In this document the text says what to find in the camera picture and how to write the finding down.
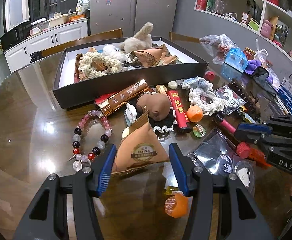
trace screw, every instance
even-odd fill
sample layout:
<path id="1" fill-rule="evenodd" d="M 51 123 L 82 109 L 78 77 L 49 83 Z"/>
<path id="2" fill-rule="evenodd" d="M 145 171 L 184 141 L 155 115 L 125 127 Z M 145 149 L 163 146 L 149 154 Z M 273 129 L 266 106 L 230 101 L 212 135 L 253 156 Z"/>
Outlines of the screw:
<path id="1" fill-rule="evenodd" d="M 57 176 L 57 175 L 56 175 L 55 173 L 49 174 L 49 175 L 48 175 L 48 179 L 49 179 L 49 180 L 55 180 L 55 179 L 56 179 L 56 176 Z"/>
<path id="2" fill-rule="evenodd" d="M 196 173 L 202 173 L 203 170 L 204 170 L 204 169 L 203 169 L 201 166 L 196 166 L 196 167 L 194 168 L 194 171 L 195 171 Z"/>
<path id="3" fill-rule="evenodd" d="M 92 171 L 92 168 L 91 167 L 84 167 L 82 169 L 83 173 L 90 173 Z"/>
<path id="4" fill-rule="evenodd" d="M 235 173 L 230 173 L 228 176 L 231 180 L 237 179 L 237 175 Z"/>

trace red bead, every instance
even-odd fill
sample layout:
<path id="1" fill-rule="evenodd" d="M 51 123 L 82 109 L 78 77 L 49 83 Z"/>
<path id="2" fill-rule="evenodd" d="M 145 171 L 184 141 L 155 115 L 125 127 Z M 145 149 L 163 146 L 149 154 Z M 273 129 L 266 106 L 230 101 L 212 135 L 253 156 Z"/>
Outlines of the red bead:
<path id="1" fill-rule="evenodd" d="M 95 158 L 95 154 L 93 154 L 93 153 L 89 153 L 88 154 L 88 159 L 89 160 L 93 160 Z"/>
<path id="2" fill-rule="evenodd" d="M 74 154 L 78 154 L 78 153 L 79 153 L 79 149 L 78 149 L 78 148 L 75 148 L 75 149 L 73 150 L 73 153 L 74 153 Z"/>

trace black box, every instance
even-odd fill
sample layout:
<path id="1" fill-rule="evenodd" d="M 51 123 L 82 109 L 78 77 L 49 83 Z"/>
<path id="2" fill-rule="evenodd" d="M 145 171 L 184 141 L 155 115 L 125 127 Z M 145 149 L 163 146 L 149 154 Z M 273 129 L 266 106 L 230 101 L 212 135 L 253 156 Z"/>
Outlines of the black box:
<path id="1" fill-rule="evenodd" d="M 53 86 L 53 93 L 59 105 L 66 109 L 88 103 L 101 95 L 121 91 L 141 79 L 149 86 L 155 86 L 182 78 L 204 76 L 208 65 L 206 61 L 169 40 L 161 37 L 152 39 L 153 43 L 158 45 L 166 44 L 171 55 L 176 55 L 179 61 L 187 63 L 127 70 L 74 83 L 76 54 L 86 53 L 90 47 L 100 50 L 107 44 L 118 47 L 125 38 L 95 41 L 66 48 L 59 62 Z"/>

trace brown figurine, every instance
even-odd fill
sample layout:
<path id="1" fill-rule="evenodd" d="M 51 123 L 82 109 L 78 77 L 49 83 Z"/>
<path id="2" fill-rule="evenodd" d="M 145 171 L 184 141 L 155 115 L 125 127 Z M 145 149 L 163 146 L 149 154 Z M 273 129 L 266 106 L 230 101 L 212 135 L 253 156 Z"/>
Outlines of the brown figurine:
<path id="1" fill-rule="evenodd" d="M 165 119 L 170 112 L 170 100 L 164 94 L 145 94 L 137 100 L 136 109 L 143 113 L 144 109 L 149 113 L 149 117 L 159 122 Z"/>

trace beaded bracelet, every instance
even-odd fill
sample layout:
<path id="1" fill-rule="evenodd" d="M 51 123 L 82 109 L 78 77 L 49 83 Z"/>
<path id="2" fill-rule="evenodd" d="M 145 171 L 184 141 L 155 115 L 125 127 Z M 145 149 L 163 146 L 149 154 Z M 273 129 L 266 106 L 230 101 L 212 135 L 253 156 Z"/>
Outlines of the beaded bracelet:
<path id="1" fill-rule="evenodd" d="M 97 147 L 94 147 L 92 149 L 92 152 L 88 155 L 80 154 L 79 147 L 80 147 L 80 135 L 82 134 L 82 129 L 84 128 L 85 124 L 89 123 L 88 120 L 91 117 L 97 116 L 99 120 L 102 122 L 102 125 L 105 128 L 105 133 L 101 136 L 101 139 L 97 142 Z M 73 163 L 73 169 L 75 171 L 79 171 L 82 169 L 82 162 L 89 162 L 92 161 L 96 156 L 98 156 L 101 153 L 101 150 L 105 149 L 106 143 L 109 140 L 109 137 L 111 136 L 111 125 L 109 121 L 107 120 L 107 117 L 103 115 L 101 111 L 89 111 L 84 117 L 81 119 L 81 121 L 78 123 L 77 128 L 74 130 L 74 136 L 73 136 L 73 156 L 69 159 L 76 159 Z"/>

